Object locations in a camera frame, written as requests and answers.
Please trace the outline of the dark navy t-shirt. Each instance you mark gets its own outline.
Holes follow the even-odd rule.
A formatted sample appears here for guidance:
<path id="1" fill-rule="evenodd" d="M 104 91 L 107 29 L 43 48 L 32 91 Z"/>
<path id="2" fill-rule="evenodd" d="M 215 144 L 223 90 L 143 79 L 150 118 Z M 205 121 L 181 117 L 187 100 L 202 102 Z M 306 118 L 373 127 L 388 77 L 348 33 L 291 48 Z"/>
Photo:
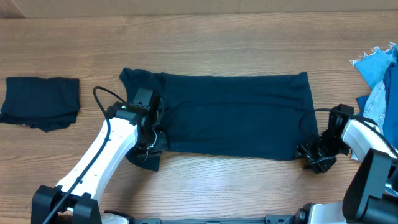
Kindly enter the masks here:
<path id="1" fill-rule="evenodd" d="M 172 152 L 291 161 L 318 127 L 306 73 L 256 77 L 183 76 L 125 68 L 127 100 L 140 88 L 163 100 L 159 124 Z"/>

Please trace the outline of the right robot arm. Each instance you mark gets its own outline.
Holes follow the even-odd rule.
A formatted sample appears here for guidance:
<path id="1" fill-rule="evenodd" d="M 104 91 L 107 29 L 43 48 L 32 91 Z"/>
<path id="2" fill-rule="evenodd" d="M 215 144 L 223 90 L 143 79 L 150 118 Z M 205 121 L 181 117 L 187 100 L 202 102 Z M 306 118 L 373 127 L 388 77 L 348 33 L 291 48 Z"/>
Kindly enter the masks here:
<path id="1" fill-rule="evenodd" d="M 340 154 L 359 163 L 343 200 L 309 203 L 289 223 L 390 223 L 397 224 L 397 150 L 377 124 L 340 104 L 327 109 L 328 127 L 319 135 L 305 136 L 297 157 L 306 168 L 322 174 Z"/>

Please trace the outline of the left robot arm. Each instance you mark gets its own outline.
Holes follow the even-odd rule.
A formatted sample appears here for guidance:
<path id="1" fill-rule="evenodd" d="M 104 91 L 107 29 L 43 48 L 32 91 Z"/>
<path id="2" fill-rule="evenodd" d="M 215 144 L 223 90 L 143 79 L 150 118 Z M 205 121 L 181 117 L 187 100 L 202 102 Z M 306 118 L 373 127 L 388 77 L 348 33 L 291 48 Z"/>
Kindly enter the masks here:
<path id="1" fill-rule="evenodd" d="M 158 127 L 164 102 L 153 90 L 139 88 L 134 99 L 122 98 L 102 110 L 105 120 L 98 136 L 77 165 L 56 186 L 42 185 L 32 199 L 32 223 L 56 223 L 58 214 L 72 212 L 72 223 L 134 223 L 121 212 L 100 212 L 103 192 L 123 158 L 154 170 L 168 148 Z"/>

